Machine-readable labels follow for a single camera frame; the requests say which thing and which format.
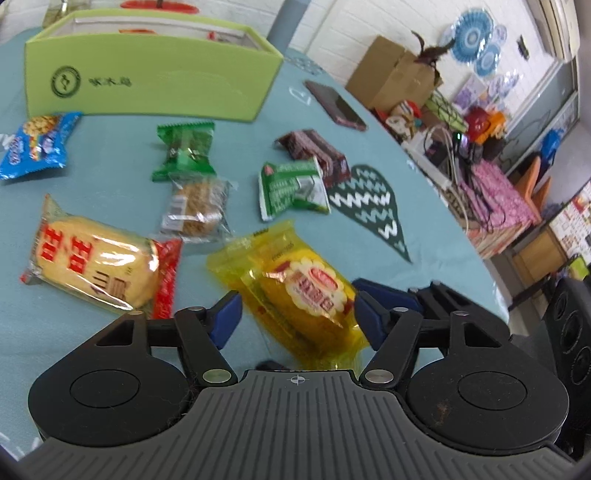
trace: air conditioner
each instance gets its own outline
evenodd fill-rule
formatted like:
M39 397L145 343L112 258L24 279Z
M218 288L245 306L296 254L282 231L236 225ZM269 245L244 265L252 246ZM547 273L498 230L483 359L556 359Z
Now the air conditioner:
M527 0L544 47L559 60L571 61L581 43L574 0Z

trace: smartphone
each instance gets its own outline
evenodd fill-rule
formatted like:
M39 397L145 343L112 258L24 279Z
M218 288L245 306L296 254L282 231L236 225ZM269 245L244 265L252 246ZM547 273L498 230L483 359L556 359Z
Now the smartphone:
M304 85L312 95L314 95L316 100L318 100L318 103L322 105L324 110L326 110L326 113L330 115L335 123L362 132L365 132L368 129L368 126L363 120L361 120L361 117L355 113L355 110L351 108L334 88L309 80L306 80Z

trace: gray ribbed plate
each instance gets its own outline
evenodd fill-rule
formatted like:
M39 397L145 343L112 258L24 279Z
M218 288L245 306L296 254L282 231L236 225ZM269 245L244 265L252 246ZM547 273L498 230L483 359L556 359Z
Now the gray ribbed plate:
M105 449L50 439L21 464L33 480L553 480L572 465L547 448L455 451L416 428L396 396L347 372L258 371L204 390L152 439Z

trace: wooden cabinet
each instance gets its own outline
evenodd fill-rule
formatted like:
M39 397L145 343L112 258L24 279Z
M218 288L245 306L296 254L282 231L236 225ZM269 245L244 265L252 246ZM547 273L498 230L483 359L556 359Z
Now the wooden cabinet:
M552 230L546 226L527 247L513 256L513 265L527 288L557 271L567 260Z

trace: barcode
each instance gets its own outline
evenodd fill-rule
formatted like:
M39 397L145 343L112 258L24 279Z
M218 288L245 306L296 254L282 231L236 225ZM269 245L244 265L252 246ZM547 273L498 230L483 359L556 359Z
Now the barcode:
M174 196L170 200L168 213L162 219L162 228L164 230L174 230L180 232L183 230L185 211L187 209L187 198L182 195Z

